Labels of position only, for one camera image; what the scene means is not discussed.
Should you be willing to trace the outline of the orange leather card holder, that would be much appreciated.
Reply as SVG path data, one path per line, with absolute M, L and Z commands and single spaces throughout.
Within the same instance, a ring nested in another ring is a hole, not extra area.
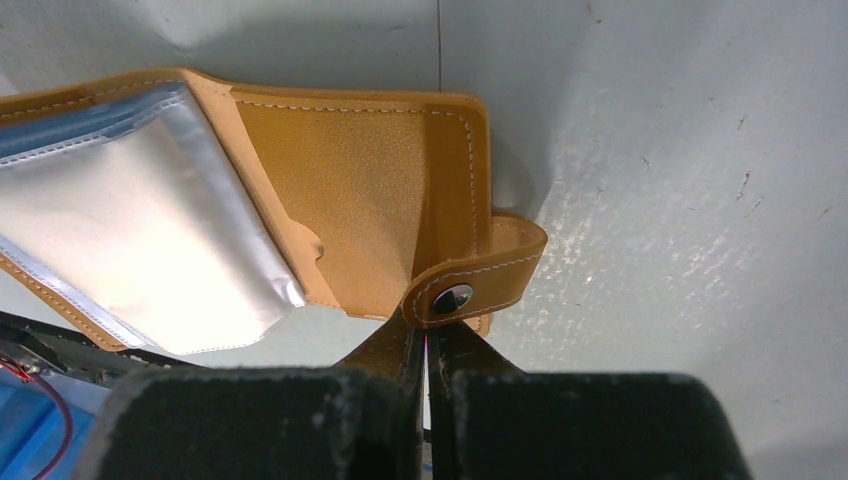
M 467 95 L 159 68 L 1 100 L 1 267 L 106 351 L 240 348 L 313 305 L 486 332 L 547 242 L 491 185 Z

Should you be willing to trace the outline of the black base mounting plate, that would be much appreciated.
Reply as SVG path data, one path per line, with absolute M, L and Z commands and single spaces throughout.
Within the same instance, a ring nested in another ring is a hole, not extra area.
M 205 368 L 146 350 L 107 351 L 82 333 L 1 313 L 1 353 L 30 374 L 64 375 L 105 388 Z

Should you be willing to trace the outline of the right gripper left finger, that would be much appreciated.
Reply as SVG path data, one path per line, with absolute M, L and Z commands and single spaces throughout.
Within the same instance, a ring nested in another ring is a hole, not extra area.
M 423 360 L 423 332 L 395 314 L 329 367 L 137 371 L 73 477 L 416 479 Z

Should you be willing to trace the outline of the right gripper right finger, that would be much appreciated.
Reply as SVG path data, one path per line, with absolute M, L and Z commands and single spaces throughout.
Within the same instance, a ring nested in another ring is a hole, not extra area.
M 718 399 L 679 373 L 527 373 L 462 323 L 428 332 L 438 479 L 748 479 Z

